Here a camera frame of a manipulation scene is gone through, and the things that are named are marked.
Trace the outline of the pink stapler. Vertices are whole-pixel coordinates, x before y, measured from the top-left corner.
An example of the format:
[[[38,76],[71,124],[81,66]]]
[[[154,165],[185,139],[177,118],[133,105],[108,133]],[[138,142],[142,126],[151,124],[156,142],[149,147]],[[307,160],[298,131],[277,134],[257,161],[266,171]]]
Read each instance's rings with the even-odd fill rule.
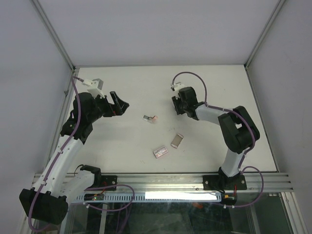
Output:
[[[154,123],[158,120],[157,116],[150,117],[150,116],[144,115],[142,118],[143,118],[143,120],[145,120],[149,123]]]

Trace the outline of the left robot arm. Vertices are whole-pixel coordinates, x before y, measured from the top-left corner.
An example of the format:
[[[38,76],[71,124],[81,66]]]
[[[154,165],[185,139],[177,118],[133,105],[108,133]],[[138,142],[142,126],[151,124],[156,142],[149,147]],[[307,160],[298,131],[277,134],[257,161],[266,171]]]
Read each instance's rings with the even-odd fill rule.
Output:
[[[76,194],[101,186],[101,169],[89,165],[84,165],[70,182],[64,183],[64,179],[92,132],[93,123],[102,117],[121,116],[129,108],[129,103],[120,99],[116,92],[111,91],[110,95],[113,103],[109,103],[106,96],[93,97],[88,92],[75,96],[53,156],[32,188],[23,189],[19,195],[29,222],[36,219],[58,225],[64,220]]]

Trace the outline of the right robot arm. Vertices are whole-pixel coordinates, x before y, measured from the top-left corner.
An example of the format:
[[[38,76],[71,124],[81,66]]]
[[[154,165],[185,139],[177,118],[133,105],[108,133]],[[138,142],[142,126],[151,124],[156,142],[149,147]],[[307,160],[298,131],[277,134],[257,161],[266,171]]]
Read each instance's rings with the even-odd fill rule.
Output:
[[[251,151],[260,132],[248,111],[243,106],[234,109],[223,109],[197,100],[193,87],[171,87],[174,92],[172,101],[177,115],[186,114],[197,121],[207,121],[220,127],[224,142],[228,147],[225,160],[219,168],[218,184],[228,189],[235,184],[235,176],[246,154]]]

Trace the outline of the staple box tray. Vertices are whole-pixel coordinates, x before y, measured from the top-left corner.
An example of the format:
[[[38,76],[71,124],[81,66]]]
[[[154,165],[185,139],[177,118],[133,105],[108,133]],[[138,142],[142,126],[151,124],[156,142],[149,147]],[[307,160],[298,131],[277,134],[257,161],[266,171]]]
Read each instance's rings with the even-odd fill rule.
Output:
[[[177,149],[179,147],[179,145],[181,144],[183,139],[184,139],[184,136],[177,133],[171,142],[171,146]]]

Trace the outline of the red white staple box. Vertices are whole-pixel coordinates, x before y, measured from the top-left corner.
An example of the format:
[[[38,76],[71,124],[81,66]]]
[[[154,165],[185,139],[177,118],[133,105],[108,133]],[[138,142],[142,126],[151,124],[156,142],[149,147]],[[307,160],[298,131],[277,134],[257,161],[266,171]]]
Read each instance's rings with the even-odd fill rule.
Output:
[[[155,158],[160,158],[167,153],[168,153],[168,149],[165,146],[162,146],[153,151],[153,155],[155,156]]]

